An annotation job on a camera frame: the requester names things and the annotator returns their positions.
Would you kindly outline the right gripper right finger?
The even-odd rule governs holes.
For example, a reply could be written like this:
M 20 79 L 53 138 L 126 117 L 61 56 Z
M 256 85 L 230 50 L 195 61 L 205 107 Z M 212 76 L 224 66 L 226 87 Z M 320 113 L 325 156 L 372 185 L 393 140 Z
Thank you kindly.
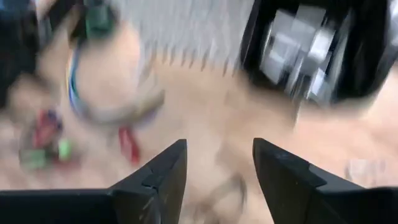
M 252 155 L 274 224 L 398 224 L 398 187 L 366 189 L 263 138 Z

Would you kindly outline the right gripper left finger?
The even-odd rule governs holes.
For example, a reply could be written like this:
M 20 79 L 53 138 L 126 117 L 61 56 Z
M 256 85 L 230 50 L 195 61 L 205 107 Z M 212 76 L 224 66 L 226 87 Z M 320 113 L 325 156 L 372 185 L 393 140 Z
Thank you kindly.
M 109 188 L 2 190 L 0 224 L 178 224 L 186 179 L 179 139 Z

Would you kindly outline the clear safety glasses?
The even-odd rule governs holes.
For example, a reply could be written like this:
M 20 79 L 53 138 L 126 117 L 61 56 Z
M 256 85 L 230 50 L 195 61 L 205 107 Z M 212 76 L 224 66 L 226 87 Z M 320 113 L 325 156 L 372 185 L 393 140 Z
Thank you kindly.
M 238 224 L 248 189 L 241 174 L 234 174 L 205 198 L 184 206 L 179 224 Z

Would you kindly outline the white metal pegboard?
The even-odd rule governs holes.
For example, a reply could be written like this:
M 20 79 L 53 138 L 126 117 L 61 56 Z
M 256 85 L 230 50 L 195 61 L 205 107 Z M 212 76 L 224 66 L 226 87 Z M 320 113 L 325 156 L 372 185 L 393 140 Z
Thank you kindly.
M 254 0 L 111 0 L 146 46 L 215 51 L 237 60 Z

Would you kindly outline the black plastic bin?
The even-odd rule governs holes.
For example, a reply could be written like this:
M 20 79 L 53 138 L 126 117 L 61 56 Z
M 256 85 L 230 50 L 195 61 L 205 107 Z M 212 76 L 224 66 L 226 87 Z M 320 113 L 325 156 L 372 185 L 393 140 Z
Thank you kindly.
M 323 62 L 308 56 L 314 33 L 294 32 L 292 24 L 300 5 L 326 10 L 318 29 L 335 32 Z M 241 64 L 258 87 L 277 90 L 293 100 L 308 100 L 320 106 L 345 100 L 369 98 L 383 85 L 398 58 L 398 0 L 254 0 L 241 42 Z M 262 69 L 272 36 L 285 33 L 300 44 L 291 67 L 278 84 Z M 307 99 L 311 78 L 318 69 L 330 86 L 324 101 Z

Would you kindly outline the multi prong tool rack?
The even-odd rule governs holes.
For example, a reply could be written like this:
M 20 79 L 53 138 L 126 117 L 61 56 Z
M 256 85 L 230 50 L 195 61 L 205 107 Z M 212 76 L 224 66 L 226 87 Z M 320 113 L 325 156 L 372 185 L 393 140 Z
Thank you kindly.
M 183 48 L 178 49 L 173 46 L 146 46 L 145 53 L 149 60 L 155 64 L 198 70 L 200 72 L 216 72 L 223 77 L 227 75 L 235 76 L 239 72 L 239 62 L 229 60 L 229 58 L 217 60 L 216 53 L 212 49 L 203 52 L 196 49 Z

